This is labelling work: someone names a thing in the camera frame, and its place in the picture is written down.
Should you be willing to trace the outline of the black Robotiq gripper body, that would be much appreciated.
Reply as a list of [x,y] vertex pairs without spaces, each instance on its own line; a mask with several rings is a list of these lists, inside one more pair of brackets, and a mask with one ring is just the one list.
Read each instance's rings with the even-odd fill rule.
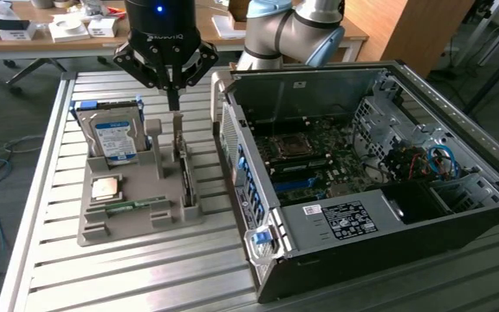
[[198,68],[201,59],[196,54],[201,36],[196,28],[193,1],[126,1],[129,20],[128,46],[130,61],[136,68],[153,68],[154,52],[161,53],[162,63],[172,65],[173,47],[180,48],[181,66]]

